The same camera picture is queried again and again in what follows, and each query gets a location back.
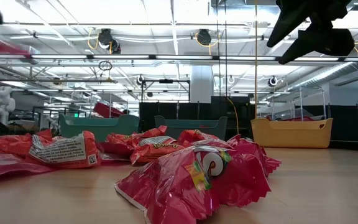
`yellow bin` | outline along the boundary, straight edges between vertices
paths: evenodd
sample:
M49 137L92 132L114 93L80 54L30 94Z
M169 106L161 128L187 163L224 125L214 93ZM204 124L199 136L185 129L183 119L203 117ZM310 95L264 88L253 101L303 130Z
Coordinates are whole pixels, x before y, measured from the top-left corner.
M333 119L323 121L251 121L254 141L264 147L327 148Z

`table surface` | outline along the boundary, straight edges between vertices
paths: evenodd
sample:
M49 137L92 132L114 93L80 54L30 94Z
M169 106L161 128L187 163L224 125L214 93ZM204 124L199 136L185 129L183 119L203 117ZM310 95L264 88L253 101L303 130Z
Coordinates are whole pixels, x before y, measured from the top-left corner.
M201 223L358 223L358 151L268 149L283 164L272 192L244 208L222 206ZM0 179L0 223L145 223L114 190L133 167L60 170Z

